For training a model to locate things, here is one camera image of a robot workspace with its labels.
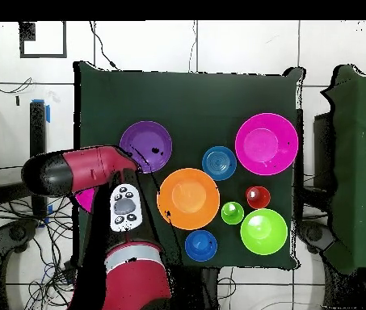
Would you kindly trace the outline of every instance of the purple plate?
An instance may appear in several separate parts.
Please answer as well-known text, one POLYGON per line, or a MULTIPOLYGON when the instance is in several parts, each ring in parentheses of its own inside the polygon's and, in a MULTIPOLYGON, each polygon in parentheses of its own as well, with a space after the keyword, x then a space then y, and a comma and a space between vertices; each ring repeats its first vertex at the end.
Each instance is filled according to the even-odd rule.
POLYGON ((173 143, 170 134, 154 121, 140 121, 127 128, 120 147, 132 153, 132 158, 148 174, 160 170, 170 159, 173 143))

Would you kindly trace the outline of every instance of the small green bowl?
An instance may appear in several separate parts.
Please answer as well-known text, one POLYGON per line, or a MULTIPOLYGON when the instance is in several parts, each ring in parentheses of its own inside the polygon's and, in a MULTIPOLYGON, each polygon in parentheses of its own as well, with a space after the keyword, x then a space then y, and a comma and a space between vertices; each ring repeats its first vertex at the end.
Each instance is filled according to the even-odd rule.
POLYGON ((221 208, 221 218, 227 224, 239 224, 244 217, 244 210, 240 203, 227 202, 221 208))
POLYGON ((288 226, 278 212, 258 209, 246 216, 240 236, 248 250, 265 256, 282 248, 288 237, 288 226))

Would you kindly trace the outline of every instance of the dark green table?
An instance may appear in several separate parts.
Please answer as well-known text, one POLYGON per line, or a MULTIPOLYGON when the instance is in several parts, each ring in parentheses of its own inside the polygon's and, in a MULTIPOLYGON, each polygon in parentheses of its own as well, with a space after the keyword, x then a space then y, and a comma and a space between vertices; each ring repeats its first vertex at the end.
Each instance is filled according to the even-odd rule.
MULTIPOLYGON (((170 173, 186 167, 201 170, 205 151, 224 145, 234 151, 234 139, 243 122, 262 112, 280 114, 296 125, 297 82, 302 69, 289 69, 287 76, 257 76, 206 73, 108 72, 84 62, 75 66, 75 148, 119 144, 125 129, 140 120, 163 125, 173 139, 173 153, 155 178, 161 182, 170 173)), ((238 163, 234 175, 217 183, 221 205, 238 201, 246 210, 245 191, 262 185, 271 191, 269 208, 279 212, 288 223, 284 247, 269 256, 249 252, 240 238, 240 224, 225 224, 220 212, 205 227, 217 239, 216 255, 209 261, 192 261, 184 251, 188 231, 176 229, 185 266, 264 266, 290 270, 297 266, 290 252, 292 215, 292 167, 263 177, 250 173, 238 163)), ((141 175, 141 186, 154 216, 160 242, 170 264, 178 262, 178 247, 170 225, 160 216, 156 187, 150 175, 141 175)), ((79 213, 80 232, 87 214, 79 213)))
POLYGON ((336 68, 325 92, 333 111, 336 148, 332 199, 336 241, 325 257, 338 271, 350 274, 366 267, 366 75, 350 65, 336 68))

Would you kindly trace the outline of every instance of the orange plate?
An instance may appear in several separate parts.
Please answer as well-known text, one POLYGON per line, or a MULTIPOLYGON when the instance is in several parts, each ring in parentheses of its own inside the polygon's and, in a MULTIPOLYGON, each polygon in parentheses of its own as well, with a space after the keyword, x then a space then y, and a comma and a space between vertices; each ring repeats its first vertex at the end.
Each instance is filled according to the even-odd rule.
POLYGON ((220 193, 216 183, 198 169, 180 169, 160 186, 157 206, 162 217, 173 226, 186 230, 204 227, 216 216, 220 193))

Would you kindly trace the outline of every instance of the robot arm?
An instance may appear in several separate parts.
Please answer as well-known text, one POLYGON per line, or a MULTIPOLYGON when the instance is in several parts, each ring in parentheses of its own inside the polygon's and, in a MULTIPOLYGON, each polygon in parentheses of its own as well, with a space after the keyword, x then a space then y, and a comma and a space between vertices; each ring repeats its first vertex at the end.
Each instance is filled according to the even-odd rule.
POLYGON ((90 187, 90 238, 68 310, 166 308, 170 288, 161 246, 137 177, 137 164, 111 146, 31 158, 22 179, 38 195, 61 196, 90 187))

